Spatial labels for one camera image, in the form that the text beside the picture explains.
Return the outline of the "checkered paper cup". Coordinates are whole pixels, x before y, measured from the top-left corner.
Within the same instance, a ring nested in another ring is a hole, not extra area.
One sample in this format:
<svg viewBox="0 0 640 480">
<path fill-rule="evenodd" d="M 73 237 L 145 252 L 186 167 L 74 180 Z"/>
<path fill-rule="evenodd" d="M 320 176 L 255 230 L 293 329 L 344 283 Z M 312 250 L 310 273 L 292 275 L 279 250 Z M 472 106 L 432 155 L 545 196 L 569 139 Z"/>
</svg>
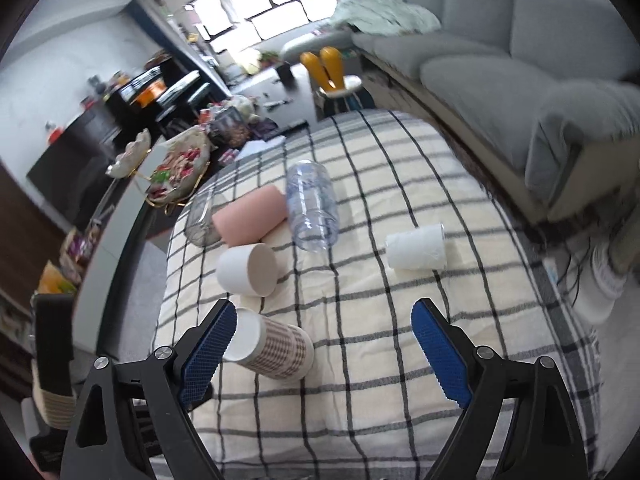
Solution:
<svg viewBox="0 0 640 480">
<path fill-rule="evenodd" d="M 281 382 L 301 380 L 314 364 L 314 345 L 297 326 L 239 308 L 224 362 Z"/>
</svg>

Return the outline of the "white textured cup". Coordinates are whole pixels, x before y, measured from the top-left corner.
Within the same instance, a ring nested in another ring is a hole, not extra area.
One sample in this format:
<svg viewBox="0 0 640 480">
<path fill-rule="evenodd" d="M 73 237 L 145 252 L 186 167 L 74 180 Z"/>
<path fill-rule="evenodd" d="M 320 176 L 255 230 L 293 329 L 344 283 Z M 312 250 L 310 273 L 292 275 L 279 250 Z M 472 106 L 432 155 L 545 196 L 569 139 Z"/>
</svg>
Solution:
<svg viewBox="0 0 640 480">
<path fill-rule="evenodd" d="M 445 229 L 439 224 L 386 237 L 386 257 L 392 269 L 442 271 L 447 266 Z"/>
</svg>

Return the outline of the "white beige-lined cup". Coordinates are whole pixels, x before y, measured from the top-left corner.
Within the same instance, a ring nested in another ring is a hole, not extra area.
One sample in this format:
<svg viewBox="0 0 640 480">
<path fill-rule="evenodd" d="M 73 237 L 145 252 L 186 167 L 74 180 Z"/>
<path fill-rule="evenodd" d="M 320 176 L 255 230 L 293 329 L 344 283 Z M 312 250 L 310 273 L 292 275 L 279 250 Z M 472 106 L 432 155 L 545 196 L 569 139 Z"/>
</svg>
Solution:
<svg viewBox="0 0 640 480">
<path fill-rule="evenodd" d="M 276 255 L 262 243 L 228 248 L 218 259 L 216 278 L 229 294 L 267 297 L 277 286 Z"/>
</svg>

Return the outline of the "clear glass cup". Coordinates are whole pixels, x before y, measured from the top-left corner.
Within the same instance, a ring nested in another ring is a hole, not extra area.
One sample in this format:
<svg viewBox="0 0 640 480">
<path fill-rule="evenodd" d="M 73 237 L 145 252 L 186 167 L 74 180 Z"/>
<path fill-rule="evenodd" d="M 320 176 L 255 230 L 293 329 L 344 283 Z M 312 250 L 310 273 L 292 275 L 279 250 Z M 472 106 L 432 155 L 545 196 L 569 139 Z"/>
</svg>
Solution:
<svg viewBox="0 0 640 480">
<path fill-rule="evenodd" d="M 184 235 L 189 243 L 204 248 L 220 241 L 220 235 L 213 222 L 213 214 L 219 208 L 220 201 L 213 190 L 198 193 L 194 197 L 184 228 Z"/>
</svg>

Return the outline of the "pink cup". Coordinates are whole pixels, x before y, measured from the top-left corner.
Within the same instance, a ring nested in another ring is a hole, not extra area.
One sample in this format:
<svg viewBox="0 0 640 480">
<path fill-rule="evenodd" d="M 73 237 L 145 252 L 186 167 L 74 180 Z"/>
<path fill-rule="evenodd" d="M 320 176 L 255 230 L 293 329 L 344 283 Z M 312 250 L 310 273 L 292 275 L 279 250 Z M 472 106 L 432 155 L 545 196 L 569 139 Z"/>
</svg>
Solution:
<svg viewBox="0 0 640 480">
<path fill-rule="evenodd" d="M 249 192 L 213 214 L 213 225 L 229 247 L 255 244 L 288 216 L 285 196 L 274 185 Z"/>
</svg>

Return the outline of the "clear plastic bottle cup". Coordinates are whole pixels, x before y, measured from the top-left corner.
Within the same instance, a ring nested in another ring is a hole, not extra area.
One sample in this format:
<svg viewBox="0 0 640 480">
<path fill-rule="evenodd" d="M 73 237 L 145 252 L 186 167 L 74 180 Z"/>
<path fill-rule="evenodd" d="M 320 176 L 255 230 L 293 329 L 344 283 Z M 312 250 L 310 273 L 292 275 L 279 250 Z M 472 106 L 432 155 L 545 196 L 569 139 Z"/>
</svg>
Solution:
<svg viewBox="0 0 640 480">
<path fill-rule="evenodd" d="M 296 162 L 286 172 L 285 197 L 295 245 L 306 252 L 330 249 L 340 234 L 340 217 L 326 167 L 310 159 Z"/>
</svg>

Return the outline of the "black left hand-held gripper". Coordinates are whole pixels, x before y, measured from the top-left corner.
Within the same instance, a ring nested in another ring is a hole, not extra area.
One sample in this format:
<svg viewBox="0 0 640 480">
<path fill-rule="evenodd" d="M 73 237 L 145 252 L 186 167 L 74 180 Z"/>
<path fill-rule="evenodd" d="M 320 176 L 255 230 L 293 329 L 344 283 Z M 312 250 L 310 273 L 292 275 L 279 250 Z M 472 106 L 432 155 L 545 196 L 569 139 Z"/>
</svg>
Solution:
<svg viewBox="0 0 640 480">
<path fill-rule="evenodd" d="M 29 438 L 35 464 L 45 472 L 60 474 L 66 439 L 76 412 L 77 393 L 70 379 L 70 362 L 74 359 L 72 316 L 74 298 L 65 294 L 32 296 L 32 402 L 36 432 Z M 141 399 L 140 384 L 122 376 L 122 369 L 112 369 L 114 403 L 104 405 L 104 390 L 89 388 L 87 406 L 80 410 L 78 442 L 72 448 L 105 448 L 108 445 L 106 423 L 115 422 L 115 441 L 122 446 L 119 463 L 125 467 L 123 479 L 152 479 L 147 436 L 151 428 L 142 430 L 142 419 L 149 417 L 146 408 L 136 408 Z"/>
</svg>

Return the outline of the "white electric heater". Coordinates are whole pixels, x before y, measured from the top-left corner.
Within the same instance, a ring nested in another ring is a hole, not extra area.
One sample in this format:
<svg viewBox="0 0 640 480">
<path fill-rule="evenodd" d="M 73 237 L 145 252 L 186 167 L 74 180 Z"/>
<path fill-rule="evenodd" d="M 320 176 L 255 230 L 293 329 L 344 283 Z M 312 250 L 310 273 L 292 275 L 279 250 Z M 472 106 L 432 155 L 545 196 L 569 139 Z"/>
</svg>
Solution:
<svg viewBox="0 0 640 480">
<path fill-rule="evenodd" d="M 630 271 L 617 269 L 612 244 L 599 242 L 585 253 L 585 263 L 575 271 L 576 283 L 568 291 L 570 307 L 590 325 L 602 325 L 623 296 Z"/>
</svg>

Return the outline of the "snack bags on cabinet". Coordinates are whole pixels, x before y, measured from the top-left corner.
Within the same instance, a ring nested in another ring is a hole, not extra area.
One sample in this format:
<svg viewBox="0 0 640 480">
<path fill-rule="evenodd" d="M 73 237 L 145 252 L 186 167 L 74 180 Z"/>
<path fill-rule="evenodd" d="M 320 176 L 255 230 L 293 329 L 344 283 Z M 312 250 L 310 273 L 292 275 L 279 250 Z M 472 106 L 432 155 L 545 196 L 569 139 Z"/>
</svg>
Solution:
<svg viewBox="0 0 640 480">
<path fill-rule="evenodd" d="M 85 232 L 70 230 L 58 254 L 58 263 L 49 260 L 43 268 L 36 293 L 76 295 L 101 235 L 99 223 L 93 223 Z"/>
</svg>

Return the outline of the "white tv cabinet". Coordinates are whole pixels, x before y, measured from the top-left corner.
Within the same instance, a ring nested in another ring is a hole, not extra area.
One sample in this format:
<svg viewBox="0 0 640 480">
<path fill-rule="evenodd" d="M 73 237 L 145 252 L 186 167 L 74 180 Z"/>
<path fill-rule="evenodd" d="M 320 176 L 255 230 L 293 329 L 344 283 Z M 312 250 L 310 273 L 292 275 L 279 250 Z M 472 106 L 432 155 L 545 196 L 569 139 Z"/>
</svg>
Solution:
<svg viewBox="0 0 640 480">
<path fill-rule="evenodd" d="M 74 301 L 72 341 L 78 350 L 99 351 L 104 314 L 114 299 L 117 280 L 130 269 L 128 252 L 140 240 L 151 210 L 146 202 L 146 178 L 165 154 L 164 148 L 153 146 L 132 176 L 111 183 L 96 208 L 96 216 L 103 220 L 101 235 Z"/>
</svg>

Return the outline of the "black television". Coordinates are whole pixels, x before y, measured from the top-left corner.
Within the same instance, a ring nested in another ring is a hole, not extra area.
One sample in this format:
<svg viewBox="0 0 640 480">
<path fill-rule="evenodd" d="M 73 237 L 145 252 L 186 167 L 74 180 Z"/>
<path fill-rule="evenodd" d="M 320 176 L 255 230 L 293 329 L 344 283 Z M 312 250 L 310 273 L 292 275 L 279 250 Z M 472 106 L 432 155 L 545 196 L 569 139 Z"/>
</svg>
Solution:
<svg viewBox="0 0 640 480">
<path fill-rule="evenodd" d="M 77 229 L 85 229 L 113 179 L 106 174 L 120 133 L 112 114 L 96 103 L 75 118 L 43 152 L 27 179 Z"/>
</svg>

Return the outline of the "plaid tablecloth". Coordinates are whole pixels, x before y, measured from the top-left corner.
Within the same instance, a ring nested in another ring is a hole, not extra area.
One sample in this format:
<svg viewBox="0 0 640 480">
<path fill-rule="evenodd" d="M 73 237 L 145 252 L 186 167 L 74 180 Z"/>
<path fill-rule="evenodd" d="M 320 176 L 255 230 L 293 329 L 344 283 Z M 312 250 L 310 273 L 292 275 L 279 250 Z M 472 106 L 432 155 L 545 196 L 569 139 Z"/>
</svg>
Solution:
<svg viewBox="0 0 640 480">
<path fill-rule="evenodd" d="M 596 337 L 556 290 L 523 229 L 440 134 L 401 112 L 346 114 L 237 162 L 208 186 L 227 200 L 283 186 L 286 170 L 303 159 L 331 176 L 337 242 L 305 252 L 278 226 L 265 239 L 277 259 L 276 289 L 233 302 L 302 328 L 314 364 L 299 382 L 218 367 L 213 397 L 191 418 L 220 472 L 229 479 L 423 478 L 460 411 L 413 336 L 410 313 L 420 298 L 499 356 L 554 359 L 585 451 L 596 456 Z M 386 237 L 439 223 L 445 270 L 388 265 Z"/>
</svg>

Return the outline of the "two-tier snack tray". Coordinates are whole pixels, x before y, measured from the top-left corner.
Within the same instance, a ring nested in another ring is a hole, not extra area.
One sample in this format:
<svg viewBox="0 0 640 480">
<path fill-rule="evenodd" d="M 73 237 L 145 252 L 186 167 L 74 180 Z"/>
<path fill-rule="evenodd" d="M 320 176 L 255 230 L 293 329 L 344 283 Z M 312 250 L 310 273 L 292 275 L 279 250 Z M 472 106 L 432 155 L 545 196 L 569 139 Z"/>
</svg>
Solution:
<svg viewBox="0 0 640 480">
<path fill-rule="evenodd" d="M 169 214 L 172 207 L 184 204 L 201 182 L 209 165 L 210 143 L 201 126 L 187 128 L 169 140 L 160 141 L 158 146 L 164 157 L 144 176 L 140 168 L 152 153 L 151 141 L 148 129 L 139 132 L 106 168 L 105 174 L 112 179 L 142 177 L 148 184 L 145 201 L 151 207 L 164 208 Z"/>
</svg>

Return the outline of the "grey sectional sofa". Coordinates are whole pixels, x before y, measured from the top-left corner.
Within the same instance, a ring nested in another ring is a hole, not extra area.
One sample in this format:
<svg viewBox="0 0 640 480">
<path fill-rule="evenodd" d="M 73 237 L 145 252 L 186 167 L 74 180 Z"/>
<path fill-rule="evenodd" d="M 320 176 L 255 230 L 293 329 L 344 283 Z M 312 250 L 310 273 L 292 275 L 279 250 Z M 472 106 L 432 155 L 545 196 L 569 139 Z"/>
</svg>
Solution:
<svg viewBox="0 0 640 480">
<path fill-rule="evenodd" d="M 325 22 L 281 52 L 355 51 L 443 122 L 532 223 L 639 177 L 639 44 L 597 0 L 405 0 L 442 23 L 376 36 Z"/>
</svg>

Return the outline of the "clear nut jar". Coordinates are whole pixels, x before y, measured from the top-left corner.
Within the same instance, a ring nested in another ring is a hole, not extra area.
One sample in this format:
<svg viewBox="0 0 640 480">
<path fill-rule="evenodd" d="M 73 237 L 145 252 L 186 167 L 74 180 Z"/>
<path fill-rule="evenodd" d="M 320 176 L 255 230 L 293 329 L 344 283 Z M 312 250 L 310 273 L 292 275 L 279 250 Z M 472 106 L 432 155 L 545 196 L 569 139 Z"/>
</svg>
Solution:
<svg viewBox="0 0 640 480">
<path fill-rule="evenodd" d="M 235 107 L 228 107 L 216 115 L 209 126 L 209 137 L 229 148 L 242 148 L 250 140 L 250 129 Z"/>
</svg>

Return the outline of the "black upright piano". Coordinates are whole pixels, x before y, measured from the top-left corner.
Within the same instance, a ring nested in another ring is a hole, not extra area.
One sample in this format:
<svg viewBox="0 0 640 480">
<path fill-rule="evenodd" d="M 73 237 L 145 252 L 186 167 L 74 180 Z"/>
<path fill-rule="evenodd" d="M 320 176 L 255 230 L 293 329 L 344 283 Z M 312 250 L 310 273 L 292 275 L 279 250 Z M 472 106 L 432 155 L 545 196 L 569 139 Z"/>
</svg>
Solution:
<svg viewBox="0 0 640 480">
<path fill-rule="evenodd" d="M 208 81 L 199 70 L 186 70 L 172 56 L 151 60 L 137 75 L 116 73 L 104 103 L 122 131 L 160 128 Z"/>
</svg>

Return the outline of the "black remote control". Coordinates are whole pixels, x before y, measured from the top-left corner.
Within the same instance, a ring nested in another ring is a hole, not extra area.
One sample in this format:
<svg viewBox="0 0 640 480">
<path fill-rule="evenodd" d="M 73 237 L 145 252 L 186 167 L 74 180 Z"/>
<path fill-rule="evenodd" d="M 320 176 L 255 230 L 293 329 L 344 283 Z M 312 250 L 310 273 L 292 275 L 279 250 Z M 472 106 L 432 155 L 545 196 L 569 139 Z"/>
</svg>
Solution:
<svg viewBox="0 0 640 480">
<path fill-rule="evenodd" d="M 309 127 L 309 122 L 305 119 L 296 120 L 296 122 L 291 122 L 290 124 L 269 131 L 264 135 L 262 140 L 269 141 L 271 139 L 276 138 L 277 136 L 289 136 L 292 133 L 299 132 L 300 130 L 307 129 Z"/>
</svg>

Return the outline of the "dark coffee table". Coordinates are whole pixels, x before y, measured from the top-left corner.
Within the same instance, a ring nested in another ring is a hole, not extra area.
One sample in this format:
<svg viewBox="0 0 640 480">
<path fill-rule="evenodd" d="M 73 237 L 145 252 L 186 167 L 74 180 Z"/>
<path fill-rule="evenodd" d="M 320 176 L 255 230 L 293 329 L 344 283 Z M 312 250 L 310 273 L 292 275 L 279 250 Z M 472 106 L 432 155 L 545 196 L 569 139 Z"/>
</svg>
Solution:
<svg viewBox="0 0 640 480">
<path fill-rule="evenodd" d="M 232 87 L 231 92 L 249 98 L 260 117 L 272 119 L 279 127 L 306 120 L 309 127 L 314 128 L 320 122 L 320 114 L 314 104 L 314 92 L 306 68 L 296 64 L 291 67 L 291 73 L 292 80 L 284 84 L 275 68 L 267 68 Z M 166 252 L 170 233 L 180 211 L 182 208 L 177 207 L 169 216 L 162 210 L 150 214 L 146 239 Z"/>
</svg>

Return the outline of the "yellow rabbit-ear stool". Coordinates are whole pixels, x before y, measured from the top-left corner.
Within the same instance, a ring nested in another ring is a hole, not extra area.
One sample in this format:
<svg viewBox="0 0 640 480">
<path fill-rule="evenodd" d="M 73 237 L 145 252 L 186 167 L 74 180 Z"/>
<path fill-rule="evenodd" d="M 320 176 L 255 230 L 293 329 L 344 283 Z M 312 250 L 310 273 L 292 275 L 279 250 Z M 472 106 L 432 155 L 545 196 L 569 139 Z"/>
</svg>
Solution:
<svg viewBox="0 0 640 480">
<path fill-rule="evenodd" d="M 362 110 L 358 96 L 362 80 L 357 75 L 347 75 L 340 50 L 323 47 L 319 54 L 310 51 L 300 55 L 310 79 L 318 87 L 317 94 L 324 116 Z"/>
</svg>

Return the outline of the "black mug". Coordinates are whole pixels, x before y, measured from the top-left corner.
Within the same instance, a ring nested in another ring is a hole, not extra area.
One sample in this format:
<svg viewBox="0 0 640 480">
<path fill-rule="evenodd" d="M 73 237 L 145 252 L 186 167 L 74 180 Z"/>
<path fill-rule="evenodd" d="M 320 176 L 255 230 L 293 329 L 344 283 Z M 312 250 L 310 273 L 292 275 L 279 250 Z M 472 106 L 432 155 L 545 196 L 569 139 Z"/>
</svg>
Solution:
<svg viewBox="0 0 640 480">
<path fill-rule="evenodd" d="M 288 63 L 280 63 L 276 66 L 276 72 L 279 80 L 285 86 L 290 86 L 295 82 L 295 76 L 292 73 L 291 65 Z"/>
</svg>

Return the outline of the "light green blanket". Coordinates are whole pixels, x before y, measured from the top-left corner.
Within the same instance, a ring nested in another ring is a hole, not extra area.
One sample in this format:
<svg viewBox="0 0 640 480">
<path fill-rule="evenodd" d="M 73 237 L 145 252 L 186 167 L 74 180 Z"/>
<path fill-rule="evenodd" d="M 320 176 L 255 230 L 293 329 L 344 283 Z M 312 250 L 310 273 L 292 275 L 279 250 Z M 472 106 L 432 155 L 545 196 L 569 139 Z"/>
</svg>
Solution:
<svg viewBox="0 0 640 480">
<path fill-rule="evenodd" d="M 328 24 L 376 36 L 427 34 L 442 28 L 432 11 L 405 0 L 337 0 Z"/>
</svg>

